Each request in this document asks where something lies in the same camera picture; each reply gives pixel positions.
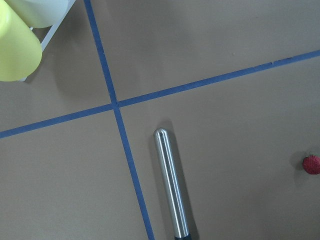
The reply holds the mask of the steel muddler with black tip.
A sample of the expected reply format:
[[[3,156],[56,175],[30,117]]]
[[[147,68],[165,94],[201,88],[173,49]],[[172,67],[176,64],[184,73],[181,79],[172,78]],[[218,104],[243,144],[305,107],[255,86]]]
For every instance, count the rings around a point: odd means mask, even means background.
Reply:
[[[169,133],[165,128],[160,127],[154,131],[153,137],[172,220],[174,238],[176,240],[190,240],[192,237],[181,195]]]

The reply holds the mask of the red strawberry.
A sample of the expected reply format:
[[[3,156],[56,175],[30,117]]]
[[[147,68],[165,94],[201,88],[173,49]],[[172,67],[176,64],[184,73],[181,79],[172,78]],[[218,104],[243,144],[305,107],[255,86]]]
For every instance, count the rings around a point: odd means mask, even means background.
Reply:
[[[320,173],[320,157],[317,155],[306,156],[302,161],[303,169],[310,175]]]

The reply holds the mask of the yellow plastic cup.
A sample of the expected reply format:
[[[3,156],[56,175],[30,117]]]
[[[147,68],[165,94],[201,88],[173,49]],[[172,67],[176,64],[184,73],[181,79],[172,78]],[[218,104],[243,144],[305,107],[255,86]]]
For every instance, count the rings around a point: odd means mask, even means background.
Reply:
[[[42,46],[17,13],[0,2],[0,80],[14,82],[28,77],[39,66]]]

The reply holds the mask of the white plastic cup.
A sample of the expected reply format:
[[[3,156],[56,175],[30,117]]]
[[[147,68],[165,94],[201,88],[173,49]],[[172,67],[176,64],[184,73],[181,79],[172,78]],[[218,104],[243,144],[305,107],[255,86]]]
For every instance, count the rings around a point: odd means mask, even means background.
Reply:
[[[67,12],[68,0],[6,0],[28,27],[47,28],[60,21]]]

